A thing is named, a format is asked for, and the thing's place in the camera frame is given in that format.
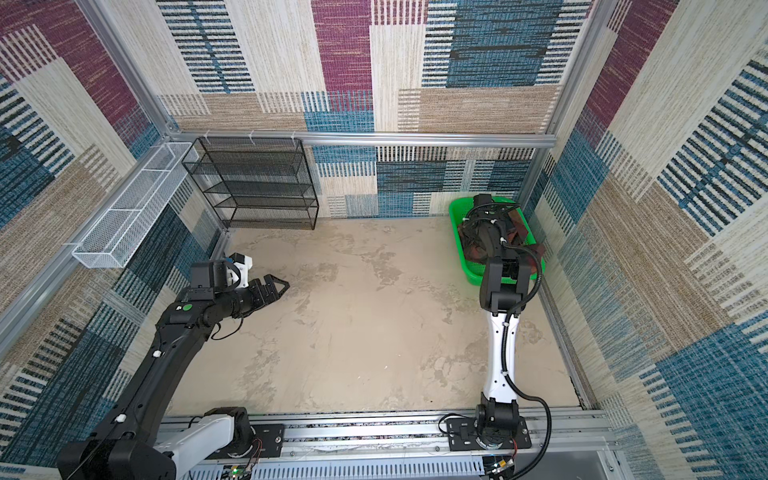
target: green plastic basket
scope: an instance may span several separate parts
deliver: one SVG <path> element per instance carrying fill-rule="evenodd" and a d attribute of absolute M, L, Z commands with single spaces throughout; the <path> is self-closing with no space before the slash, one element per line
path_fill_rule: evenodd
<path fill-rule="evenodd" d="M 504 197 L 493 197 L 494 202 L 512 203 L 514 200 L 510 200 Z M 467 281 L 472 285 L 480 285 L 482 283 L 482 274 L 485 272 L 485 265 L 481 263 L 468 262 L 464 258 L 464 250 L 462 249 L 462 239 L 458 236 L 458 226 L 462 222 L 464 216 L 472 209 L 475 204 L 475 200 L 472 197 L 457 198 L 451 202 L 451 206 L 448 208 L 449 216 L 451 217 L 451 225 L 453 225 L 453 236 L 456 238 L 456 248 L 458 248 L 458 258 L 462 262 L 462 270 L 467 276 Z M 528 228 L 528 237 L 525 239 L 526 245 L 532 245 L 536 243 L 536 239 L 531 233 L 531 228 L 528 226 L 528 221 L 525 219 L 522 210 L 518 208 L 520 218 L 525 223 L 525 228 Z M 541 271 L 544 272 L 546 266 L 544 265 L 544 259 L 541 259 Z M 531 280 L 536 280 L 536 273 L 531 275 Z M 511 278 L 502 278 L 502 283 L 517 283 Z"/>

